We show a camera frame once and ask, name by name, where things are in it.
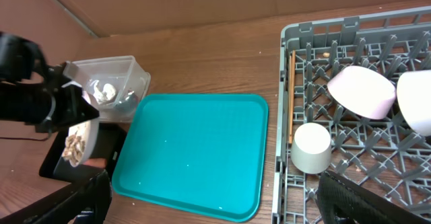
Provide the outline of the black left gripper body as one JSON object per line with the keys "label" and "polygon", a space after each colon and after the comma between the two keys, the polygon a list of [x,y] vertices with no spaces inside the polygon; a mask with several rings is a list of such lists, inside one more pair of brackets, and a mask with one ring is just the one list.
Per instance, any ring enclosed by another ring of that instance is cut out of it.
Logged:
{"label": "black left gripper body", "polygon": [[82,89],[90,76],[76,64],[65,62],[52,67],[39,62],[34,71],[43,77],[42,93],[48,96],[48,112],[35,125],[36,132],[54,133],[99,117]]}

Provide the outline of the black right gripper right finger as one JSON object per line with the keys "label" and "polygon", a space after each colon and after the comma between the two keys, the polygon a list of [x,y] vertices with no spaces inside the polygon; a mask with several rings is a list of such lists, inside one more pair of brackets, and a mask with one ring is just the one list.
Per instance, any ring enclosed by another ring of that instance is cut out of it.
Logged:
{"label": "black right gripper right finger", "polygon": [[320,174],[317,206],[325,224],[428,223],[332,171]]}

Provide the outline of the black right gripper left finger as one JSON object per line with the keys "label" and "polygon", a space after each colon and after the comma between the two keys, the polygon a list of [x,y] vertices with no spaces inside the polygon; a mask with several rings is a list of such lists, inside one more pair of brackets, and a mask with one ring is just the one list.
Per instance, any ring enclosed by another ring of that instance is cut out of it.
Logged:
{"label": "black right gripper left finger", "polygon": [[112,201],[106,170],[70,183],[35,203],[1,218],[2,223],[103,223]]}

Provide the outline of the white plate with food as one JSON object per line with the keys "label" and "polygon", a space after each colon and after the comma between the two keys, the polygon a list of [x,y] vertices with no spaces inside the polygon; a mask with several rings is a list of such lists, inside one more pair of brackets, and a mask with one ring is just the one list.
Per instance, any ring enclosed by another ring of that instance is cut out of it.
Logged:
{"label": "white plate with food", "polygon": [[96,146],[99,117],[69,127],[61,157],[72,167],[86,162]]}

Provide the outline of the white paper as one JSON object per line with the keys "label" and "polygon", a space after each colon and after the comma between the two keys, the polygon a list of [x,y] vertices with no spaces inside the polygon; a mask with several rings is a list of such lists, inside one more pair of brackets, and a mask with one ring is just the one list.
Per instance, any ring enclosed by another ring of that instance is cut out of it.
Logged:
{"label": "white paper", "polygon": [[109,83],[105,83],[100,87],[100,81],[95,80],[92,83],[92,87],[94,90],[93,96],[99,104],[108,104],[109,102],[112,102],[117,95],[116,88]]}

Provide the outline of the white paper cup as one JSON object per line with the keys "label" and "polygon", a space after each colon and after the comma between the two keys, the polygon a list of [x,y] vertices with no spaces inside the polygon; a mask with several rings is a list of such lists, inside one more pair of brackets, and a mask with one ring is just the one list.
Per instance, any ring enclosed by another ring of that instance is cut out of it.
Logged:
{"label": "white paper cup", "polygon": [[291,160],[306,174],[319,174],[331,163],[331,135],[321,124],[302,124],[294,133]]}

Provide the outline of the pink bowl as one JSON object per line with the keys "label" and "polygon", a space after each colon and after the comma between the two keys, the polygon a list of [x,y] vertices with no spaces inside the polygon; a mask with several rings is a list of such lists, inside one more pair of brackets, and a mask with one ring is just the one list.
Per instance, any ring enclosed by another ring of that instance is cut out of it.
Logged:
{"label": "pink bowl", "polygon": [[396,99],[396,88],[386,77],[361,66],[346,67],[327,87],[344,108],[373,120],[383,119]]}

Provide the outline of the white bowl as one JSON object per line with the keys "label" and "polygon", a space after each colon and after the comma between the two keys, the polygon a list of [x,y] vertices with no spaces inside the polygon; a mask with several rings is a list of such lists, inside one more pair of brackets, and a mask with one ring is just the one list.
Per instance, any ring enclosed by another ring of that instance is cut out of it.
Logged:
{"label": "white bowl", "polygon": [[403,73],[397,82],[400,111],[412,130],[430,136],[430,70]]}

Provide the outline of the wooden chopstick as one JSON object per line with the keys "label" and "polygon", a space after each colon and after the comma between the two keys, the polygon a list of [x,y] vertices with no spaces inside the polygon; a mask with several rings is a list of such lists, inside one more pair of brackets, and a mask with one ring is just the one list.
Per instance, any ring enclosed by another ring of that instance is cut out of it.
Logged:
{"label": "wooden chopstick", "polygon": [[290,54],[290,64],[289,64],[289,82],[288,82],[288,144],[291,142],[291,126],[292,126],[292,66],[293,66],[293,59],[292,55]]}
{"label": "wooden chopstick", "polygon": [[293,115],[294,115],[294,85],[295,85],[295,64],[296,64],[296,51],[295,50],[293,50],[292,51],[292,53],[291,53],[291,55],[292,55],[292,59],[293,59],[293,66],[292,66],[292,101],[291,101],[291,103],[292,103],[292,126],[291,126],[291,134],[292,134],[292,138],[291,138],[291,142],[290,142],[290,144],[292,144],[292,141],[293,141]]}

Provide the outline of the orange carrot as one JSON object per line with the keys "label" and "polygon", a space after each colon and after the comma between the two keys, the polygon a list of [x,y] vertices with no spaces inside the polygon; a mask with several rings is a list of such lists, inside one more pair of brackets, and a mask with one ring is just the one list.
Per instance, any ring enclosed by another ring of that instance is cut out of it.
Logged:
{"label": "orange carrot", "polygon": [[105,168],[107,165],[107,160],[103,158],[89,159],[86,162],[84,162],[84,165],[88,165],[96,168]]}

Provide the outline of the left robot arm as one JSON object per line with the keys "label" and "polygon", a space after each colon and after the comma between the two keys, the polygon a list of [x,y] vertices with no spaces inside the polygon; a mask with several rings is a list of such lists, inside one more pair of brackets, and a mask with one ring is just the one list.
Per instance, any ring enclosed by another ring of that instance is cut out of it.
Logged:
{"label": "left robot arm", "polygon": [[1,33],[1,120],[23,122],[38,133],[54,133],[99,117],[72,83],[78,68],[50,66],[31,40]]}

